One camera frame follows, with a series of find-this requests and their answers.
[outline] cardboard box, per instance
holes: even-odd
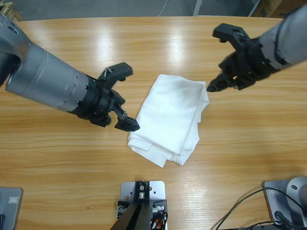
[[[285,18],[304,4],[307,4],[307,0],[261,0],[253,17]]]
[[[22,16],[19,12],[17,12],[14,8],[14,3],[1,3],[0,1],[0,13],[7,16],[9,19],[13,20],[14,22],[23,21]]]

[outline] wire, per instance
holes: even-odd
[[[167,212],[162,212],[162,214],[157,214],[156,218],[154,218],[152,220],[152,223],[150,225],[150,229],[152,229],[152,230],[165,230],[167,218],[168,218]]]
[[[158,17],[160,17],[160,16],[161,16],[161,14],[162,14],[162,12],[164,11],[164,8],[165,8],[165,6],[166,6],[167,2],[168,2],[168,0],[166,0],[166,1],[165,1],[164,6],[163,6],[163,8],[162,8],[161,12],[159,13],[159,16],[158,16]]]
[[[251,225],[251,226],[249,226],[249,227],[247,227],[247,228],[244,228],[243,230],[252,229],[253,227],[256,227],[256,226],[258,226],[258,225],[260,225],[260,224],[272,224],[272,223],[280,223],[280,222],[279,222],[279,221],[271,221],[271,220],[269,220],[269,221],[264,221],[264,222],[259,222],[259,223],[257,223],[257,224],[253,224],[253,225]]]
[[[252,195],[255,195],[256,193],[265,191],[265,190],[275,190],[277,192],[280,192],[281,194],[285,195],[286,197],[288,197],[290,200],[292,200],[297,206],[299,206],[305,213],[306,210],[305,208],[303,208],[299,203],[297,203],[292,197],[290,197],[288,194],[284,193],[283,191],[276,189],[276,188],[270,188],[270,187],[265,187],[262,189],[259,189],[249,195],[247,195],[246,197],[242,198],[241,200],[239,200],[230,210],[229,212],[222,218],[221,222],[219,223],[219,225],[216,227],[215,230],[218,230],[220,228],[220,226],[224,223],[224,221],[228,218],[228,216],[236,209],[236,207],[238,207],[243,201],[245,201],[247,198],[251,197]]]

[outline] wooden table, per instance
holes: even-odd
[[[209,82],[233,49],[211,37],[220,23],[256,37],[279,19],[241,17],[92,18],[21,22],[28,36],[98,77],[126,61],[116,84],[136,117],[159,74]],[[109,229],[122,182],[163,180],[169,229],[210,229],[261,182],[307,176],[307,63],[246,90],[210,93],[200,142],[184,166],[154,165],[127,147],[128,133],[0,90],[0,186],[24,189],[18,229]],[[245,201],[222,228],[269,220],[263,194]]]

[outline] white towel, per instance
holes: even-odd
[[[180,76],[159,75],[130,132],[128,146],[163,167],[166,160],[183,165],[198,141],[198,123],[209,104],[206,83]]]

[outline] gray robot arm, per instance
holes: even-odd
[[[96,80],[34,44],[11,20],[0,14],[0,86],[47,106],[69,112],[105,127],[108,115],[118,115],[115,125],[124,131],[139,129],[137,121],[121,108],[125,100],[114,90],[116,81],[132,75],[132,68],[120,63],[106,68]]]
[[[241,27],[228,24],[216,27],[213,36],[236,51],[219,65],[222,72],[207,90],[244,89],[307,59],[307,4],[260,37],[250,39]]]

